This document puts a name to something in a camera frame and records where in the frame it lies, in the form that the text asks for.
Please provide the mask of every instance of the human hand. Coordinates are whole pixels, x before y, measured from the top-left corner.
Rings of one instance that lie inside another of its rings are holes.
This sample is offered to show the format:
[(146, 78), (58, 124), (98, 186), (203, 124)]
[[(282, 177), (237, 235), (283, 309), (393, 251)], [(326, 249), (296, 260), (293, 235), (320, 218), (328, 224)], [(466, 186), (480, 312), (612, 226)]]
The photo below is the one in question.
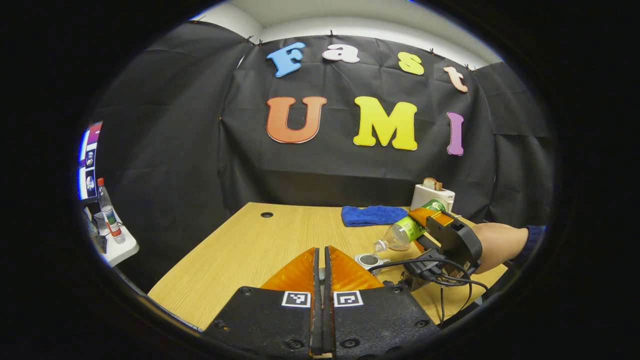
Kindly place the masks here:
[(480, 267), (475, 274), (481, 274), (515, 258), (524, 248), (529, 230), (517, 229), (506, 224), (485, 222), (471, 228), (482, 243)]

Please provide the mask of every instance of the water bottle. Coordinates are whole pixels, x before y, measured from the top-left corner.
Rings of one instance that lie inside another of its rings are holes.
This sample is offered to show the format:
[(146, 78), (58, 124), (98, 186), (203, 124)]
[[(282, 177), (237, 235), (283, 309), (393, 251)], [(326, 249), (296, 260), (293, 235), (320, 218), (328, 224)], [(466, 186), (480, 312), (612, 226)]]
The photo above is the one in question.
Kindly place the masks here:
[[(431, 199), (421, 208), (432, 209), (435, 211), (445, 211), (446, 201), (442, 198)], [(420, 235), (424, 234), (425, 228), (415, 221), (412, 217), (406, 216), (389, 227), (387, 233), (382, 239), (374, 243), (375, 251), (385, 251), (387, 249), (396, 251), (406, 251), (411, 248), (411, 242), (416, 240)]]
[(111, 205), (111, 199), (109, 199), (109, 193), (107, 189), (104, 187), (104, 179), (98, 179), (98, 204), (100, 204), (100, 210), (104, 215), (104, 219), (109, 226), (109, 230), (111, 231), (111, 235), (116, 243), (121, 244), (124, 243), (125, 238), (120, 226), (118, 225), (118, 221), (116, 220), (116, 215), (113, 212), (113, 205)]

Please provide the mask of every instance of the screw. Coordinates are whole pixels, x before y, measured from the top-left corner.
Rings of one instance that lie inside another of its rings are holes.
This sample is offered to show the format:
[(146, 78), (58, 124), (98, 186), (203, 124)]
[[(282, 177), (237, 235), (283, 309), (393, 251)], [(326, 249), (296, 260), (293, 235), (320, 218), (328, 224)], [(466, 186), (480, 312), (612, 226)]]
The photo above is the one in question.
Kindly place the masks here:
[(344, 348), (356, 347), (359, 344), (360, 342), (358, 341), (358, 339), (347, 339), (347, 340), (344, 340), (342, 343), (340, 343), (340, 345)]
[(297, 350), (299, 348), (302, 348), (304, 345), (298, 340), (289, 340), (287, 341), (287, 346), (289, 348), (292, 348), (293, 350)]

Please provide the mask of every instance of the black fabric backdrop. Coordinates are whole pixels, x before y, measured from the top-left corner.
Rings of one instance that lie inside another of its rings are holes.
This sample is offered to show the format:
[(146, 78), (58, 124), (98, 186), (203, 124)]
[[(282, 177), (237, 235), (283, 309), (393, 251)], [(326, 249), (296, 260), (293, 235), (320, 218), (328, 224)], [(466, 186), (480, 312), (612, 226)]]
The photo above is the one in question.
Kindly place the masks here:
[(96, 176), (140, 245), (118, 267), (145, 292), (228, 218), (218, 118), (249, 47), (225, 28), (183, 24), (136, 57), (93, 114), (104, 121)]
[[(276, 78), (266, 56), (296, 41), (306, 44), (302, 67)], [(357, 47), (360, 62), (323, 59), (330, 44)], [(402, 71), (401, 51), (419, 56), (425, 73)], [(464, 75), (468, 93), (454, 88), (446, 66)], [(303, 97), (327, 98), (313, 139), (269, 137), (266, 101), (276, 96), (296, 99), (292, 129), (304, 125)], [(418, 149), (383, 147), (375, 134), (376, 145), (355, 145), (358, 96), (377, 98), (387, 114), (400, 101), (416, 105)], [(447, 112), (465, 119), (462, 156), (447, 154)], [(312, 36), (256, 46), (219, 26), (184, 24), (124, 70), (92, 120), (104, 121), (97, 176), (105, 177), (116, 211), (140, 243), (118, 267), (143, 291), (250, 201), (407, 206), (414, 185), (429, 176), (456, 192), (454, 212), (523, 226), (546, 221), (552, 193), (547, 120), (507, 66), (470, 72), (375, 38)]]

